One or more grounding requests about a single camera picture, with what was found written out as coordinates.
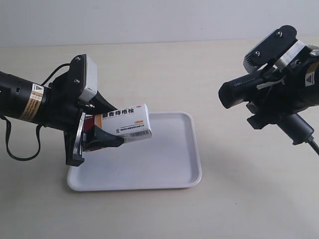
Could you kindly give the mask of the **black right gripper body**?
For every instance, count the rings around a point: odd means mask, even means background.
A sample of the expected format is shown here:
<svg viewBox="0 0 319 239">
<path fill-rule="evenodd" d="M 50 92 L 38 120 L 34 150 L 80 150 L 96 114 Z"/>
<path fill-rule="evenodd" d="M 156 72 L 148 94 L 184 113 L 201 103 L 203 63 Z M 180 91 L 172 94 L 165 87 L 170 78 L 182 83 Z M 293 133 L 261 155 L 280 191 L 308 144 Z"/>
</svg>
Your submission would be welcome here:
<svg viewBox="0 0 319 239">
<path fill-rule="evenodd" d="M 311 61 L 300 62 L 294 68 L 275 68 L 263 72 L 265 84 L 248 101 L 246 107 L 252 113 L 247 122 L 253 129 L 262 129 L 277 124 L 284 117 L 299 113 L 312 106 L 312 87 L 307 86 L 305 77 Z"/>
</svg>

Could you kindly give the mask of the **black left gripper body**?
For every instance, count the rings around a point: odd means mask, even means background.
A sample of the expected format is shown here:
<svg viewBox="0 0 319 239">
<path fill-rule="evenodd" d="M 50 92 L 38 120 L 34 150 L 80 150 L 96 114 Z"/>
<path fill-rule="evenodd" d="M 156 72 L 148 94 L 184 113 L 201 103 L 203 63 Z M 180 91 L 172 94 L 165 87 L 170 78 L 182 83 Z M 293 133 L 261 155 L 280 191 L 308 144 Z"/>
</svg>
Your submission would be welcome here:
<svg viewBox="0 0 319 239">
<path fill-rule="evenodd" d="M 50 127 L 63 131 L 66 165 L 80 166 L 84 125 L 84 107 L 79 97 L 84 89 L 84 70 L 70 69 L 49 84 Z"/>
</svg>

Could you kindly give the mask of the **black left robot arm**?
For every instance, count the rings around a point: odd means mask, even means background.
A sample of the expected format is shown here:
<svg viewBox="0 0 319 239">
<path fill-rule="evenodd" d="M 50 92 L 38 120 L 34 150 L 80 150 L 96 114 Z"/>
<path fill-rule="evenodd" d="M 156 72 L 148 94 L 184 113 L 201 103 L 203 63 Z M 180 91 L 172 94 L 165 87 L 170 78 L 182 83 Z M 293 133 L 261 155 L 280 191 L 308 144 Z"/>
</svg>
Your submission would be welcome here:
<svg viewBox="0 0 319 239">
<path fill-rule="evenodd" d="M 64 134 L 65 163 L 80 166 L 84 162 L 83 150 L 118 147 L 124 139 L 107 133 L 98 126 L 84 131 L 87 115 L 115 110 L 100 94 L 82 100 L 85 90 L 84 70 L 69 69 L 48 87 L 2 72 L 0 74 L 0 118 L 6 122 L 5 145 L 9 146 L 11 122 L 9 118 L 49 127 Z"/>
</svg>

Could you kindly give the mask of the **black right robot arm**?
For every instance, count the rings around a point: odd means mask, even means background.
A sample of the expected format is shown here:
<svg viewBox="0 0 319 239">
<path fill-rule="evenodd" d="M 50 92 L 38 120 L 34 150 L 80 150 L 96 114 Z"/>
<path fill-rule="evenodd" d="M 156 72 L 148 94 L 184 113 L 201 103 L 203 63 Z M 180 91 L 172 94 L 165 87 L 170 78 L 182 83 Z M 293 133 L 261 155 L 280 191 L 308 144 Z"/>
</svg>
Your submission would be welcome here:
<svg viewBox="0 0 319 239">
<path fill-rule="evenodd" d="M 308 45 L 283 70 L 262 72 L 263 84 L 246 107 L 253 129 L 276 124 L 280 119 L 319 105 L 319 48 Z"/>
</svg>

